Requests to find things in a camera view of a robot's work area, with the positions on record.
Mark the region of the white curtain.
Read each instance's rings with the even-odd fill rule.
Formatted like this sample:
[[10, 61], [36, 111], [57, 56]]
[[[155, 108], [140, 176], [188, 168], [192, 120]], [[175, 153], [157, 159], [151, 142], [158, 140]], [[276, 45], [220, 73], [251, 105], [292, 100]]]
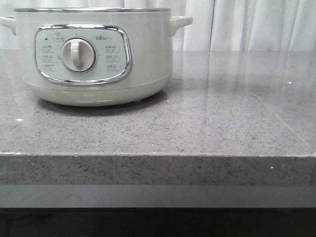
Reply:
[[315, 51], [313, 0], [3, 0], [1, 16], [17, 7], [170, 8], [193, 24], [173, 37], [175, 51]]

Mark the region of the pale green electric cooking pot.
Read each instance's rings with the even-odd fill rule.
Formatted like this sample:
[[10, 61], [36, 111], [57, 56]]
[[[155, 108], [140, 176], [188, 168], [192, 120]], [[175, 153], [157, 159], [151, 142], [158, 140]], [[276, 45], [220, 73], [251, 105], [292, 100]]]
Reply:
[[[172, 37], [192, 24], [169, 8], [15, 8], [0, 23], [18, 37], [24, 81], [43, 100], [109, 106], [161, 91], [172, 74]], [[80, 38], [95, 50], [86, 72], [70, 71], [61, 49]]]

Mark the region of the grey round control knob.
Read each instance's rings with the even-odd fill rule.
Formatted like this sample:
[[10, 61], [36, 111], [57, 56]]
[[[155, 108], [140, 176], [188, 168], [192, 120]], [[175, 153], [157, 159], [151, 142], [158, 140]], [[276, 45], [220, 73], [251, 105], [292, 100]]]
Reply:
[[72, 72], [83, 73], [88, 71], [95, 63], [95, 50], [84, 39], [74, 38], [68, 40], [61, 49], [62, 62]]

